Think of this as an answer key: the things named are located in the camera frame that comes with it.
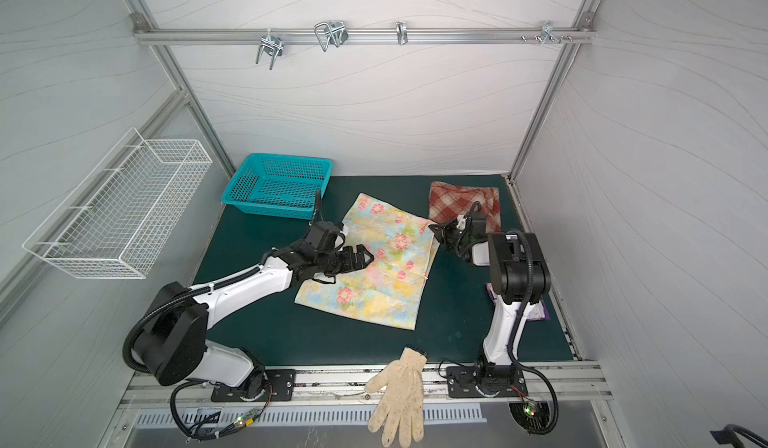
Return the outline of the red plaid skirt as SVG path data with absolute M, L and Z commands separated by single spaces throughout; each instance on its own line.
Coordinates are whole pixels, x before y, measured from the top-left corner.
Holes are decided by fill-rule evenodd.
M 428 218 L 436 223 L 446 223 L 466 214 L 478 202 L 486 216 L 486 232 L 499 232 L 501 223 L 500 192 L 495 187 L 464 187 L 434 181 L 430 185 Z

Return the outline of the black mounting plate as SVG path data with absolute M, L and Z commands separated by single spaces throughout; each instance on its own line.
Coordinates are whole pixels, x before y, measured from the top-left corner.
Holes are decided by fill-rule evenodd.
M 212 402 L 290 401 L 297 372 L 294 369 L 257 368 L 242 384 L 230 387 L 215 384 Z
M 448 366 L 444 378 L 448 396 L 454 399 L 528 396 L 523 372 L 514 366 Z

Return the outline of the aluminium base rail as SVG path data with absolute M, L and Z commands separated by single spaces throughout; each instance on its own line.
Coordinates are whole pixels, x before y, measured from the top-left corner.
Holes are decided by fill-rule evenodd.
M 455 366 L 449 362 L 439 366 L 428 364 L 423 369 L 424 400 L 427 403 L 458 402 L 448 396 L 444 369 Z M 613 393 L 607 383 L 600 365 L 594 361 L 544 362 L 536 364 L 549 380 L 560 402 L 565 401 L 609 401 Z M 273 369 L 294 369 L 297 374 L 295 387 L 290 401 L 273 401 L 288 405 L 321 404 L 373 404 L 378 402 L 382 393 L 366 394 L 364 385 L 378 374 L 381 365 L 318 365 L 299 367 L 275 367 Z M 523 374 L 528 391 L 528 399 L 543 401 L 551 398 L 547 384 L 529 373 Z M 262 402 L 212 402 L 214 385 L 205 383 L 184 388 L 177 394 L 178 407 L 203 407 L 205 405 L 248 406 Z M 133 376 L 118 406 L 120 408 L 166 408 L 173 391 L 171 386 L 161 386 L 150 375 Z M 509 401 L 520 402 L 517 398 L 469 398 L 482 402 Z

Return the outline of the horizontal aluminium rail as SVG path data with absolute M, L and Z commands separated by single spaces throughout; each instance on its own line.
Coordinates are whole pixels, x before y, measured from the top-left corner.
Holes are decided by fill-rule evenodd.
M 511 45 L 523 43 L 521 35 L 537 34 L 541 27 L 534 28 L 414 28 L 407 26 L 406 45 Z M 146 46 L 194 46 L 194 45 L 258 45 L 267 34 L 261 29 L 157 29 L 136 32 L 134 38 Z M 270 29 L 280 37 L 286 46 L 315 46 L 318 40 L 312 28 Z M 395 26 L 385 28 L 347 28 L 349 38 L 346 45 L 398 45 Z M 557 34 L 568 34 L 573 38 L 569 44 L 591 43 L 597 32 L 555 28 Z

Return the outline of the metal bracket with screws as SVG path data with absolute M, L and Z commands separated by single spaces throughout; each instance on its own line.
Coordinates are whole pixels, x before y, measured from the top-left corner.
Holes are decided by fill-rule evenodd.
M 523 43 L 537 43 L 539 45 L 562 45 L 571 43 L 573 38 L 568 34 L 557 34 L 554 25 L 550 21 L 546 21 L 537 34 L 521 35 L 520 40 Z

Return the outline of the purple snack packet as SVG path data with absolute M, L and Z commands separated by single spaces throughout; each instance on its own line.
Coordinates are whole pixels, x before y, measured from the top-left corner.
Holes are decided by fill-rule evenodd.
M 498 300 L 498 295 L 493 291 L 492 284 L 488 282 L 486 284 L 486 288 L 487 288 L 488 296 L 491 299 L 491 302 L 493 304 L 496 304 Z M 528 322 L 535 322 L 535 321 L 542 321 L 542 320 L 549 320 L 549 319 L 550 319 L 550 315 L 543 301 L 539 301 L 537 304 L 535 304 L 530 309 L 530 312 L 527 315 Z

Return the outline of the white ventilation grille strip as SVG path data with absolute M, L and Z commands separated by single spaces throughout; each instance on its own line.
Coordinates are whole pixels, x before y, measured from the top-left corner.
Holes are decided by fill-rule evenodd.
M 375 409 L 375 405 L 272 406 L 254 424 L 264 427 L 366 426 Z M 214 415 L 214 423 L 206 423 L 206 429 L 225 427 L 244 413 L 242 407 L 179 410 L 182 421 L 187 426 Z M 427 404 L 423 409 L 423 417 L 426 426 L 487 422 L 479 403 Z M 176 424 L 168 409 L 143 409 L 139 411 L 134 427 L 170 429 L 176 428 Z

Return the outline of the teal plastic basket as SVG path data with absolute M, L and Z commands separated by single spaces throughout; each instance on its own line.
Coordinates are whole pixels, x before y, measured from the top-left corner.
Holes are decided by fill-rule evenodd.
M 324 158 L 251 154 L 237 169 L 221 202 L 249 215 L 310 220 L 316 192 L 324 195 L 333 162 Z

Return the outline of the green table mat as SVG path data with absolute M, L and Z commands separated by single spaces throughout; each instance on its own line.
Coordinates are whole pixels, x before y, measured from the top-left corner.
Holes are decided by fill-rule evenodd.
M 500 192 L 503 228 L 520 228 L 502 175 L 485 176 L 333 176 L 323 199 L 326 219 L 340 221 L 360 193 L 408 213 L 427 217 L 432 181 L 464 187 L 496 187 Z M 307 221 L 247 215 L 226 207 L 194 278 L 211 281 L 258 262 L 272 247 L 300 238 Z M 430 363 L 443 359 L 472 362 L 488 333 L 493 304 L 486 283 L 489 270 L 461 261 L 440 249 L 421 299 L 415 330 L 361 322 L 321 312 L 294 302 L 297 289 L 270 295 L 218 323 L 209 338 L 255 354 L 269 366 L 387 364 L 406 345 L 425 351 Z M 550 319 L 526 323 L 519 346 L 525 362 L 570 361 L 552 301 Z

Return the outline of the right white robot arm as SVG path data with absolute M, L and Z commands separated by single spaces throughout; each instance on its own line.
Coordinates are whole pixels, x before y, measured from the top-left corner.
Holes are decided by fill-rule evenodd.
M 518 349 L 526 323 L 551 288 L 549 269 L 536 235 L 519 230 L 487 230 L 475 202 L 457 218 L 431 223 L 435 239 L 463 261 L 489 268 L 494 314 L 470 374 L 490 395 L 524 383 Z

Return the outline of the beige knitted glove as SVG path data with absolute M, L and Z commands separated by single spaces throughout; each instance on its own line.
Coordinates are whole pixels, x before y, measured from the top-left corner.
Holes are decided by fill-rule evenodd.
M 427 357 L 422 351 L 406 346 L 399 359 L 390 362 L 366 383 L 366 394 L 384 390 L 368 421 L 371 433 L 382 430 L 383 447 L 391 447 L 395 439 L 400 447 L 410 447 L 413 442 L 423 440 L 423 369 L 426 362 Z

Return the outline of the floral skirt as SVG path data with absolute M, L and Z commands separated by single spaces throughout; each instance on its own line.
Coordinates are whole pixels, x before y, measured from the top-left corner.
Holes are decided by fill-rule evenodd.
M 373 261 L 339 274 L 332 284 L 304 282 L 295 303 L 322 312 L 413 331 L 440 243 L 431 221 L 365 193 L 342 219 L 346 244 L 364 246 Z

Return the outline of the small metal clip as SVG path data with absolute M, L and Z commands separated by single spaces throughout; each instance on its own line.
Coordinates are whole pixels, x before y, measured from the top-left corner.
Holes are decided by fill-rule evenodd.
M 406 24 L 403 21 L 397 21 L 395 24 L 395 31 L 398 45 L 406 45 L 408 43 L 408 31 Z

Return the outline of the metal double hook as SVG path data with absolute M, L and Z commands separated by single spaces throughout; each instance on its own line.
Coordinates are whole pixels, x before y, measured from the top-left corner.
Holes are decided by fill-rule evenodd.
M 345 23 L 338 20 L 317 23 L 313 32 L 323 52 L 327 52 L 331 46 L 339 48 L 349 38 Z

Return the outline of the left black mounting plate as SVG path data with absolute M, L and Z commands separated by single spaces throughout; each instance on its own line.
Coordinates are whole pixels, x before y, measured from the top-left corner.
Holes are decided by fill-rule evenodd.
M 242 384 L 230 387 L 215 384 L 212 402 L 290 401 L 297 372 L 294 369 L 257 368 Z

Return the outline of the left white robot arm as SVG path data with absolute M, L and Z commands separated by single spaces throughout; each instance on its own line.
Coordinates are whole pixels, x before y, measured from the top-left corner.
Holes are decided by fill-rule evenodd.
M 317 193 L 308 229 L 299 240 L 273 248 L 257 264 L 218 280 L 163 286 L 126 335 L 124 363 L 152 375 L 162 386 L 210 382 L 256 397 L 267 383 L 263 364 L 242 349 L 209 340 L 209 330 L 294 284 L 332 284 L 341 274 L 367 268 L 373 254 L 362 244 L 348 245 L 346 235 L 343 223 L 324 219 L 322 195 Z

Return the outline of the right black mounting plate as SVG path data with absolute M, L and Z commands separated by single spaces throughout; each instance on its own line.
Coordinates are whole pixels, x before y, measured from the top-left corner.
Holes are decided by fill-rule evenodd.
M 523 372 L 514 366 L 448 366 L 444 378 L 448 396 L 454 399 L 528 396 Z

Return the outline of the metal U-bolt hook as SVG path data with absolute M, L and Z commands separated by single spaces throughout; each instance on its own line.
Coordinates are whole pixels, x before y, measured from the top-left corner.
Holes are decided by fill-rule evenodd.
M 267 34 L 260 39 L 257 49 L 255 63 L 259 64 L 262 60 L 268 61 L 269 69 L 272 70 L 278 58 L 283 55 L 284 43 L 282 39 L 272 33 L 270 29 Z

